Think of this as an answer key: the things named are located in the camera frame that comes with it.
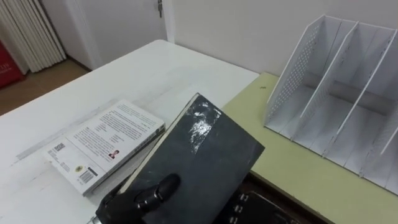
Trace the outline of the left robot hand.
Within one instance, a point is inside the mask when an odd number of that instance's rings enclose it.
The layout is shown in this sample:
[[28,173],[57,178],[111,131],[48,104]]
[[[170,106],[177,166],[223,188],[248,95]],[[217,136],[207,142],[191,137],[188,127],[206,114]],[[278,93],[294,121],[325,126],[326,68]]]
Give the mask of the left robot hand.
[[122,185],[110,191],[95,211],[95,222],[104,224],[144,223],[143,217],[157,210],[178,190],[181,178],[169,174],[158,184],[119,193]]

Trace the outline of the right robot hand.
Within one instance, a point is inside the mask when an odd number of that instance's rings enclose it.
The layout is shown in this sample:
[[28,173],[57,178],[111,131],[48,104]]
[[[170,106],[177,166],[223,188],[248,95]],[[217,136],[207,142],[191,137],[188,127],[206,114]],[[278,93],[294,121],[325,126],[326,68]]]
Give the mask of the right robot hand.
[[253,191],[235,191],[215,224],[300,224],[287,212]]

